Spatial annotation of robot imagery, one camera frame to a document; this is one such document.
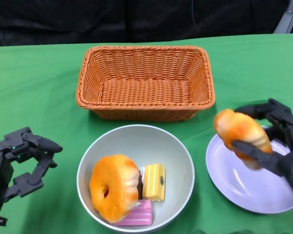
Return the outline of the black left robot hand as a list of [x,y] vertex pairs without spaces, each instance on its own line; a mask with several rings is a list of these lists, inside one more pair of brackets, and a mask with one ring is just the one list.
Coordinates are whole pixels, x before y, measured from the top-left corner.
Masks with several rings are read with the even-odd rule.
[[[54,141],[33,134],[30,127],[5,135],[0,141],[0,210],[5,202],[42,188],[42,178],[48,169],[57,167],[54,154],[62,150]],[[23,163],[31,158],[38,162],[33,172],[12,178],[12,162]]]

